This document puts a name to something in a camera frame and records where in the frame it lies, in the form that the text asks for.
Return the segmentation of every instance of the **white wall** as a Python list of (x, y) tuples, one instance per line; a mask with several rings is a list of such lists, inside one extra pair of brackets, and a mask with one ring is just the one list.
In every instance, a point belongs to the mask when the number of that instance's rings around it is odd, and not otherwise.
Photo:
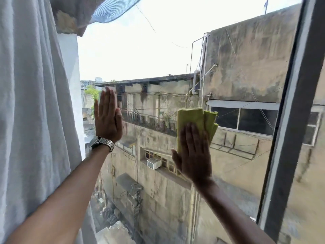
[(79, 54), (76, 34), (58, 34), (58, 40), (63, 57), (64, 68), (67, 74), (74, 123), (76, 126), (82, 159), (86, 157), (84, 147), (83, 117), (81, 104)]

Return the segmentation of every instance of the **forearm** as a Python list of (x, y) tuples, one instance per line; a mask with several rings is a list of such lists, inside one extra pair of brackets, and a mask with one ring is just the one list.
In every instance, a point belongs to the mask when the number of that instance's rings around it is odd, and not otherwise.
[(106, 145), (94, 149), (7, 243), (73, 243), (109, 151)]
[(220, 190), (213, 179), (196, 184), (196, 188), (234, 244), (274, 244), (274, 241)]

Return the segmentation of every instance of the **metal watch band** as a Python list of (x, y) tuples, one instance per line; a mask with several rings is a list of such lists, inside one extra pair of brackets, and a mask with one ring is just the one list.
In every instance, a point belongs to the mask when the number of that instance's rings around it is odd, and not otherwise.
[(99, 146), (100, 144), (107, 145), (110, 148), (110, 152), (112, 152), (113, 149), (114, 149), (114, 142), (113, 141), (111, 141), (109, 139), (99, 137), (99, 136), (97, 137), (95, 142), (91, 145), (91, 149), (94, 149), (95, 147)]

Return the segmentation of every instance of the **hand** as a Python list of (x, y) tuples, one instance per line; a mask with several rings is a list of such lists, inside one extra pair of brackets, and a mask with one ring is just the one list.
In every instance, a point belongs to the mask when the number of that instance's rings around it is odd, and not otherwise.
[(212, 174), (207, 135), (201, 138), (196, 125), (188, 123), (180, 132), (180, 141), (181, 154), (172, 149), (172, 158), (177, 169), (199, 186)]
[(96, 135), (114, 143), (122, 138), (123, 123), (120, 108), (116, 108), (116, 96), (106, 87), (100, 94), (100, 103), (94, 104)]

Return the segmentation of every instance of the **wristwatch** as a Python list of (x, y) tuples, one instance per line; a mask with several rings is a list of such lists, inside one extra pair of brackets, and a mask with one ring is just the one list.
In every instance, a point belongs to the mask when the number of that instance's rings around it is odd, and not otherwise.
[(97, 146), (99, 146), (100, 144), (107, 145), (111, 149), (110, 152), (112, 152), (113, 149), (114, 149), (114, 142), (113, 141), (111, 141), (109, 139), (99, 137), (99, 136), (95, 136), (95, 138), (93, 139), (92, 144), (90, 145), (90, 149), (92, 150), (92, 149), (96, 148)]

